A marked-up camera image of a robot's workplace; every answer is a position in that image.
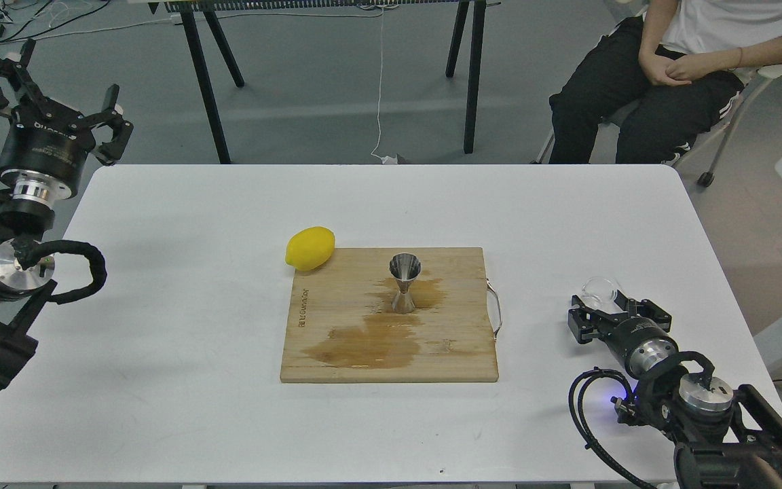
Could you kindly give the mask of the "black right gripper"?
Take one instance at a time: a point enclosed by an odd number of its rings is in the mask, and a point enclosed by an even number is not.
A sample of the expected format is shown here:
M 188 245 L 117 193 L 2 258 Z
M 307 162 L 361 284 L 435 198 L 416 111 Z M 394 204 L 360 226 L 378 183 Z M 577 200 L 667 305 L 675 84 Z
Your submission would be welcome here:
M 671 330 L 671 314 L 648 298 L 634 300 L 617 289 L 614 303 L 630 316 L 620 322 L 620 313 L 592 308 L 573 295 L 567 326 L 578 344 L 602 340 L 624 371 L 639 380 L 649 369 L 677 353 Z

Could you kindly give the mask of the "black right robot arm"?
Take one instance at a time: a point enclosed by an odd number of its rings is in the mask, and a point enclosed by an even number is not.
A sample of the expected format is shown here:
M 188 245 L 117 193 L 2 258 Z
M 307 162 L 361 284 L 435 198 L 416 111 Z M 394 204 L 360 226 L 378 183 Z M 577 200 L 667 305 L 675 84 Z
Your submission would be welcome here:
M 602 378 L 624 388 L 622 397 L 611 398 L 618 423 L 649 425 L 673 442 L 680 487 L 782 488 L 782 417 L 754 386 L 730 387 L 705 355 L 680 350 L 669 335 L 671 315 L 658 304 L 619 290 L 575 295 L 567 324 L 579 344 L 600 340 L 621 365 L 583 372 L 567 397 L 584 445 L 611 470 L 650 486 L 622 467 L 587 424 L 584 394 Z

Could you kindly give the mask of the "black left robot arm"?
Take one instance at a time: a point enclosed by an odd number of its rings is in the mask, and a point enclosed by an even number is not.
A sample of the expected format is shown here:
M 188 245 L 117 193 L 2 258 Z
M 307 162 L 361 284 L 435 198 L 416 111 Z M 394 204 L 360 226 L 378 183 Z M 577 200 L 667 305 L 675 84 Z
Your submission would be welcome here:
M 34 47 L 30 38 L 19 59 L 0 58 L 0 116 L 10 124 L 0 155 L 0 303 L 24 302 L 10 322 L 0 321 L 0 392 L 37 352 L 28 331 L 43 307 L 105 285 L 105 257 L 94 245 L 43 235 L 56 202 L 77 195 L 87 158 L 117 163 L 134 129 L 117 108 L 117 84 L 90 115 L 43 95 L 28 70 Z

